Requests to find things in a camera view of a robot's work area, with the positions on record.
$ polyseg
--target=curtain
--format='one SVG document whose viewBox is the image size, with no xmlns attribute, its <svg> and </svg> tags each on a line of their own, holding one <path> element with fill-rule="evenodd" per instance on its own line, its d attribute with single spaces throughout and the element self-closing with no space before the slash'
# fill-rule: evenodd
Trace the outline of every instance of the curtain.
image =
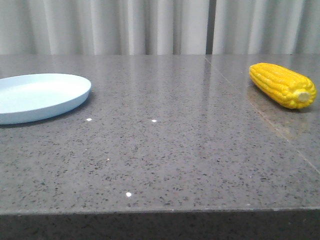
<svg viewBox="0 0 320 240">
<path fill-rule="evenodd" d="M 0 0 L 0 54 L 320 53 L 319 0 Z"/>
</svg>

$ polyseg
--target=corn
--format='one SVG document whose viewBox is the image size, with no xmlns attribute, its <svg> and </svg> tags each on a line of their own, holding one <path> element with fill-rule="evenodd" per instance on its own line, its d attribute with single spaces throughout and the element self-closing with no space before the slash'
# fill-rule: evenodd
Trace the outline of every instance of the corn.
<svg viewBox="0 0 320 240">
<path fill-rule="evenodd" d="M 315 84 L 306 76 L 271 63 L 250 66 L 252 81 L 281 106 L 302 109 L 312 104 L 317 95 Z"/>
</svg>

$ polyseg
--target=plate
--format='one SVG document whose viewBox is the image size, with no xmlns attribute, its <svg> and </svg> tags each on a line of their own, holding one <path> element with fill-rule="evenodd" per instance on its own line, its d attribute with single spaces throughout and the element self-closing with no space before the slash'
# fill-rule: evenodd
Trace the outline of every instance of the plate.
<svg viewBox="0 0 320 240">
<path fill-rule="evenodd" d="M 91 83 L 82 76 L 43 73 L 0 79 L 0 124 L 48 119 L 81 105 Z"/>
</svg>

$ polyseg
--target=curtain fold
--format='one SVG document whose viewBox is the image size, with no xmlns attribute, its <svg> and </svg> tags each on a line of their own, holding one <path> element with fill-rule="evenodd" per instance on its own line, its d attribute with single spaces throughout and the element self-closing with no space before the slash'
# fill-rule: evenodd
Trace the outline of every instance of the curtain fold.
<svg viewBox="0 0 320 240">
<path fill-rule="evenodd" d="M 319 0 L 0 0 L 0 54 L 319 54 L 319 13 Z"/>
</svg>

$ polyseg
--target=countertop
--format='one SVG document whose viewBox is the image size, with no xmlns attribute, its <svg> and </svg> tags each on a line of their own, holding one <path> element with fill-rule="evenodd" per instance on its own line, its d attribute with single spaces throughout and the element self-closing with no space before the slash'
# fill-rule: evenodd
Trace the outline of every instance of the countertop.
<svg viewBox="0 0 320 240">
<path fill-rule="evenodd" d="M 250 80 L 259 62 L 320 87 L 320 54 L 1 55 L 1 78 L 92 88 L 68 113 L 0 125 L 0 215 L 318 211 L 320 97 L 281 107 Z"/>
</svg>

